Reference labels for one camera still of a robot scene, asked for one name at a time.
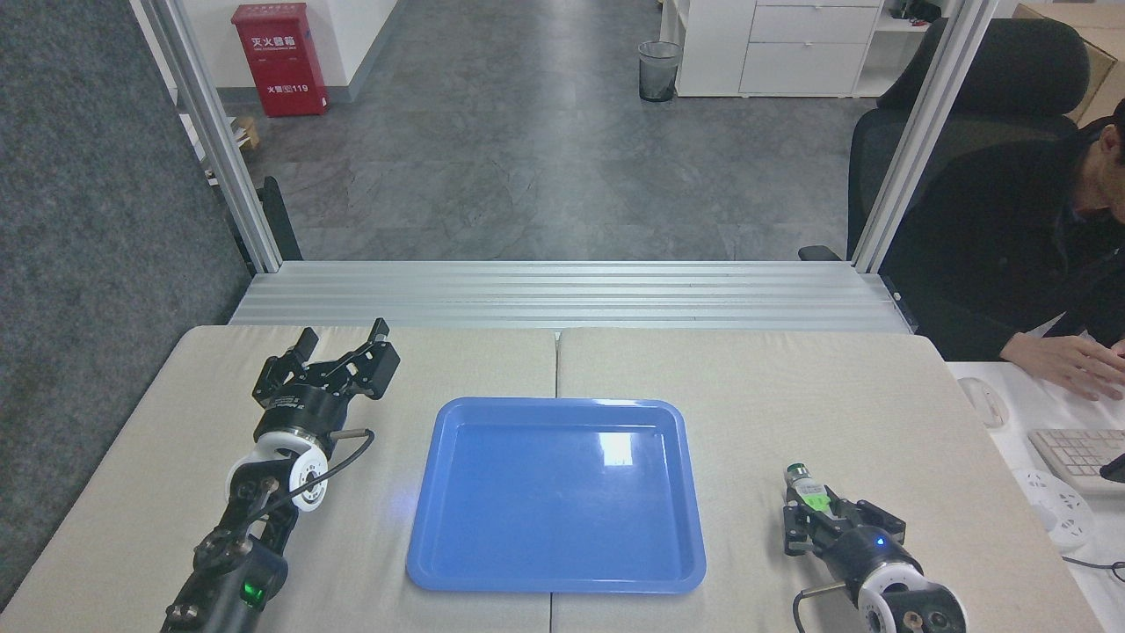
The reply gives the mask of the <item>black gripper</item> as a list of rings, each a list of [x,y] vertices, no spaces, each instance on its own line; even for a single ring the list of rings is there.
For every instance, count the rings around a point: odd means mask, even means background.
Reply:
[[[389,332],[387,322],[374,322],[364,344],[321,369],[321,388],[286,385],[305,372],[320,341],[312,328],[304,328],[296,345],[281,356],[268,358],[258,376],[253,396],[266,412],[258,421],[254,438],[272,432],[327,436],[343,428],[352,396],[382,399],[399,365],[398,353],[387,340]]]
[[[831,501],[831,509],[838,519],[847,521],[852,530],[846,530],[824,548],[818,534],[828,525],[826,514],[804,501],[785,501],[782,507],[785,557],[803,557],[809,552],[819,557],[832,579],[846,585],[854,606],[860,605],[861,585],[883,566],[908,564],[921,575],[921,566],[903,546],[903,519],[865,499],[836,499]]]

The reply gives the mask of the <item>person's right hand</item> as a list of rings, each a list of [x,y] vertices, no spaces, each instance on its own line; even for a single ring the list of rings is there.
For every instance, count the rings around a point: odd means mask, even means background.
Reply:
[[[1000,350],[999,358],[1020,367],[1028,376],[1061,386],[1084,400],[1102,397],[1122,400],[1124,341],[1109,347],[1079,336],[1037,338],[1017,333]]]

